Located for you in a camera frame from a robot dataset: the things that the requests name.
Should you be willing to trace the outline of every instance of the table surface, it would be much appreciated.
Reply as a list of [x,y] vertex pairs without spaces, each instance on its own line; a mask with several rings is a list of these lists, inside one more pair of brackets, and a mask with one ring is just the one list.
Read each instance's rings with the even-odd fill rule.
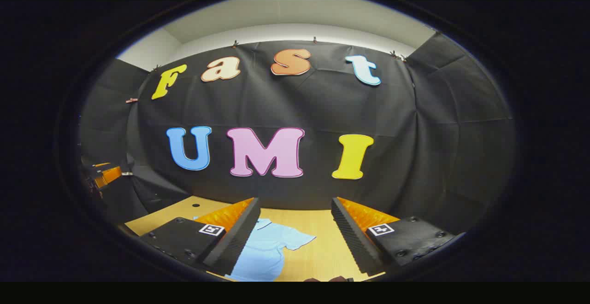
[[[127,222],[126,226],[141,236],[176,217],[181,216],[192,220],[194,216],[203,216],[229,205],[210,199],[189,197],[157,212]],[[310,277],[319,281],[329,281],[337,276],[364,281],[383,274],[369,277],[366,273],[360,272],[330,210],[261,208],[260,218],[268,218],[271,222],[316,236],[316,239],[295,251],[283,249],[285,264],[276,281],[304,281]]]

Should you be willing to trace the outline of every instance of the letter m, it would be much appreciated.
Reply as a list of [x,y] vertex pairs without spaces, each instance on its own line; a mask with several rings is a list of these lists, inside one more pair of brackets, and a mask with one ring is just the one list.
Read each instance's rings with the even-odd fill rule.
[[250,128],[234,128],[227,132],[234,141],[234,176],[251,176],[254,172],[248,168],[248,159],[256,171],[264,176],[276,159],[276,168],[272,174],[276,177],[299,177],[303,170],[299,168],[299,140],[305,132],[299,128],[282,128],[264,147],[254,131]]

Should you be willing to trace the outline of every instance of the shirt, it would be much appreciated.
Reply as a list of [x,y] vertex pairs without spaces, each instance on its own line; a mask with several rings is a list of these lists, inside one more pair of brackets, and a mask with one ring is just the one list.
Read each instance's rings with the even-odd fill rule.
[[297,250],[315,238],[270,219],[259,219],[233,272],[226,277],[236,281],[274,281],[283,270],[283,248]]

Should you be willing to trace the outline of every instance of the blue letter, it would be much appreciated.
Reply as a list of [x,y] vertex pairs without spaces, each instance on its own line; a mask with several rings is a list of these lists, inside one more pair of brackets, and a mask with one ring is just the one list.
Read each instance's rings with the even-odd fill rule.
[[170,150],[172,159],[177,165],[186,170],[204,170],[209,165],[209,144],[207,136],[211,133],[208,126],[196,126],[190,130],[196,138],[197,159],[190,160],[184,153],[183,137],[186,131],[183,128],[170,128],[166,135],[170,138]]
[[377,69],[375,63],[367,61],[366,57],[363,56],[347,56],[345,59],[352,62],[354,74],[361,82],[369,85],[379,85],[381,83],[379,77],[371,75],[369,70],[369,68]]

